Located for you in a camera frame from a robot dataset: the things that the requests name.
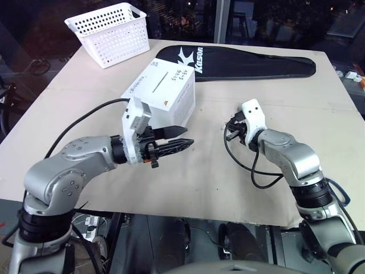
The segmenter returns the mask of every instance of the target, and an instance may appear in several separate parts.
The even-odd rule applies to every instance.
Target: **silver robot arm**
[[[314,255],[328,259],[336,273],[365,273],[365,246],[356,245],[349,221],[323,175],[319,158],[290,134],[267,129],[257,100],[242,104],[228,123],[232,137],[276,164],[297,201],[300,229]]]
[[[83,137],[67,144],[56,155],[30,168],[25,176],[27,191],[15,234],[9,273],[63,273],[79,196],[90,180],[118,164],[151,162],[182,151],[193,140],[175,139],[158,145],[187,129],[148,127],[148,105],[131,98],[123,115],[121,136]]]

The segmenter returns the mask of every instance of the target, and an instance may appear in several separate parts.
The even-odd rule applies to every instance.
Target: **white tabletop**
[[[41,160],[56,137],[95,106],[118,98],[164,47],[176,41],[150,40],[151,50],[107,69],[81,47],[42,92],[0,145],[0,198],[22,200],[23,178]],[[285,180],[268,190],[256,189],[250,174],[224,149],[223,128],[238,105],[258,99],[266,125],[288,132],[318,154],[325,175],[351,197],[348,211],[365,230],[365,123],[325,53],[318,51],[232,46],[263,54],[312,59],[317,72],[309,78],[196,83],[196,109],[183,135],[195,143],[187,150],[149,164],[129,166],[93,179],[81,194],[86,209],[164,216],[297,225],[301,218]],[[122,133],[122,103],[106,107],[72,129],[56,148],[95,135]],[[251,165],[254,155],[238,142],[238,158]],[[277,171],[261,157],[258,169]],[[257,175],[259,184],[272,177]]]

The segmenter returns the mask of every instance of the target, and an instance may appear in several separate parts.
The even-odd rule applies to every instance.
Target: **white plastic basket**
[[[120,3],[64,22],[104,69],[149,50],[145,18],[146,13],[129,3]]]

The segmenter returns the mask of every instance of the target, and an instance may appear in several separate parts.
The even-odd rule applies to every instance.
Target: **cardboard box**
[[[152,128],[185,126],[195,108],[194,68],[155,58],[121,96],[149,105]]]

